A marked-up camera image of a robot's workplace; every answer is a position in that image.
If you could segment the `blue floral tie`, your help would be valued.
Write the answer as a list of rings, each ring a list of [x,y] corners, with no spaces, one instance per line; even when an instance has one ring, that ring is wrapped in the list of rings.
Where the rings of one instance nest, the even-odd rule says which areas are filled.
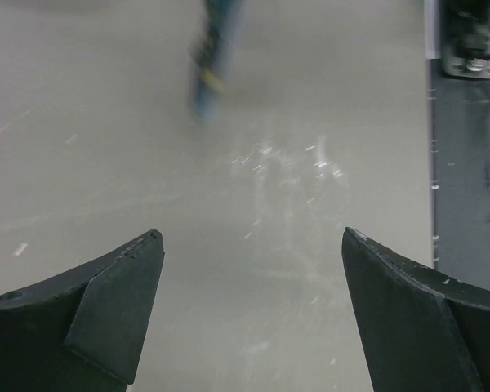
[[[211,111],[224,90],[225,57],[241,4],[238,0],[203,3],[201,32],[192,55],[194,71],[189,89],[189,105],[204,123],[210,121]]]

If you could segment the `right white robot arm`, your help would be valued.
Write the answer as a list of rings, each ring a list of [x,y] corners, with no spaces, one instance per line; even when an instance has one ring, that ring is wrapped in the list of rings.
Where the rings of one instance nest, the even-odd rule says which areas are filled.
[[[449,78],[490,80],[490,1],[440,3],[440,60]]]

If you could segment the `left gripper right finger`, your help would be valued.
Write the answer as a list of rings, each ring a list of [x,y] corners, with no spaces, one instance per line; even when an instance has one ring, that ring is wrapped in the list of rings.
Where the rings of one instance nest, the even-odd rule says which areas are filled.
[[[356,229],[341,255],[375,391],[490,391],[490,291]]]

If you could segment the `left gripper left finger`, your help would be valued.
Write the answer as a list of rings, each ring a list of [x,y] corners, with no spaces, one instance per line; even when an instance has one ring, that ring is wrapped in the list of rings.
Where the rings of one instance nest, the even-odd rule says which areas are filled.
[[[124,391],[134,383],[163,236],[0,296],[0,391]]]

